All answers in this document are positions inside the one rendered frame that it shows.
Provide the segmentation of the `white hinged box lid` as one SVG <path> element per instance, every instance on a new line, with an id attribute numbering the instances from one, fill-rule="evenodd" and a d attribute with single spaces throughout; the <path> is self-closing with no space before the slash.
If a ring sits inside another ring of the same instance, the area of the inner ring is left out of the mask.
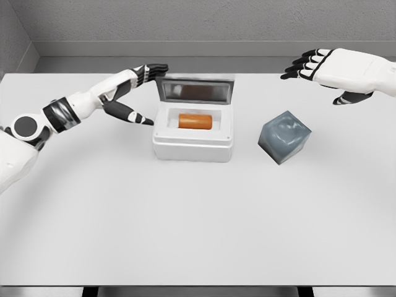
<path id="1" fill-rule="evenodd" d="M 155 79 L 160 101 L 229 105 L 235 81 L 224 78 L 170 77 Z"/>

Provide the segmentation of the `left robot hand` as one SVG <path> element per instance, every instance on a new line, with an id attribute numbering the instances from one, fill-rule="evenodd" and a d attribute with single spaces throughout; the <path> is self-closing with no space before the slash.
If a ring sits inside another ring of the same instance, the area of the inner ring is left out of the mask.
<path id="1" fill-rule="evenodd" d="M 90 92 L 99 99 L 106 114 L 125 122 L 153 126 L 154 122 L 151 119 L 118 100 L 132 89 L 164 76 L 168 70 L 167 64 L 145 64 L 126 69 L 96 84 Z"/>

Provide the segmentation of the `orange cylinder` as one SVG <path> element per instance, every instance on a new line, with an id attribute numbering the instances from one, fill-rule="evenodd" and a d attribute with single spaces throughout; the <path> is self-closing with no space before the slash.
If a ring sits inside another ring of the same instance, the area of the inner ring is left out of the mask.
<path id="1" fill-rule="evenodd" d="M 209 114 L 179 114 L 178 127 L 180 129 L 202 129 L 210 130 L 212 128 L 212 116 Z"/>

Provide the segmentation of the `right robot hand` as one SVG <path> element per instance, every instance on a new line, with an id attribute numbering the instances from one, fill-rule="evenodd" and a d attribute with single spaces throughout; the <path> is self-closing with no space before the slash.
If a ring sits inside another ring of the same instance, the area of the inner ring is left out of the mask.
<path id="1" fill-rule="evenodd" d="M 315 49 L 294 60 L 280 78 L 300 78 L 343 90 L 333 104 L 355 104 L 370 98 L 375 91 L 384 93 L 389 62 L 380 56 L 343 48 Z"/>

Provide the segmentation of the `white box base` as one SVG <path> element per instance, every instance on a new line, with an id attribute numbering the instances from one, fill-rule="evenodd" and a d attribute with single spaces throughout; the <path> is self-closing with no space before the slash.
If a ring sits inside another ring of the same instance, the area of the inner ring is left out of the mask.
<path id="1" fill-rule="evenodd" d="M 180 128 L 180 114 L 211 115 L 212 128 Z M 153 130 L 153 148 L 161 160 L 228 162 L 233 148 L 233 107 L 160 102 Z"/>

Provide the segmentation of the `grey translucent cube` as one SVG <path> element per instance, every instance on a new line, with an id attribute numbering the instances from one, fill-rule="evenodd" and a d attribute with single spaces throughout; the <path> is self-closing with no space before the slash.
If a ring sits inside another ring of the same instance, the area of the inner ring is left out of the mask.
<path id="1" fill-rule="evenodd" d="M 300 152 L 311 130 L 290 111 L 285 111 L 262 126 L 258 145 L 278 165 Z"/>

